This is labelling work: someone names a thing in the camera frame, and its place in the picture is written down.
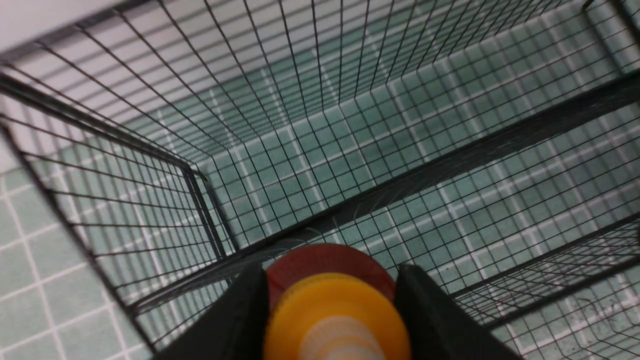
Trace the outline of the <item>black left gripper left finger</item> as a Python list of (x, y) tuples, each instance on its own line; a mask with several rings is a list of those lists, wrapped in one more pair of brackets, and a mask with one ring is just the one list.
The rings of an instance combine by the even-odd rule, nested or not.
[(185, 333), (154, 360), (261, 360), (270, 301), (266, 272), (249, 265)]

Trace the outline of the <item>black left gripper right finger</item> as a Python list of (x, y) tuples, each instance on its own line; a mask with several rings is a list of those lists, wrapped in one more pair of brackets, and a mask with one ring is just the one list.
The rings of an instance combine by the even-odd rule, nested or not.
[(464, 312), (417, 265), (398, 268), (395, 309), (407, 328), (413, 360), (521, 358)]

